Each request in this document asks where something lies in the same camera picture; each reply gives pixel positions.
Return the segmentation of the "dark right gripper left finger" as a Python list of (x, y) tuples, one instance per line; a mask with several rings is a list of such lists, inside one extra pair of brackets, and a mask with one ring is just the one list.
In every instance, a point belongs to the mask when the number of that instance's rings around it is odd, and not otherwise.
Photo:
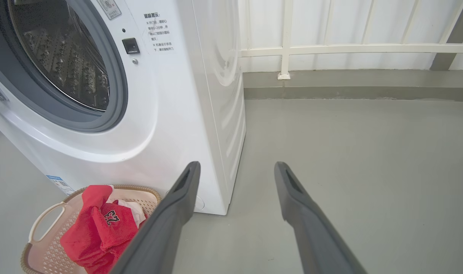
[(144, 222), (111, 274), (171, 274), (183, 226), (194, 213), (201, 165), (188, 163), (169, 193)]

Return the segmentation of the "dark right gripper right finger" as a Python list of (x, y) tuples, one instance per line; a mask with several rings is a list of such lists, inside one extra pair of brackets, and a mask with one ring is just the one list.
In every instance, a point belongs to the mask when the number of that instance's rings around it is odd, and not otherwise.
[(294, 229), (305, 274), (365, 274), (366, 270), (285, 162), (274, 167), (283, 219)]

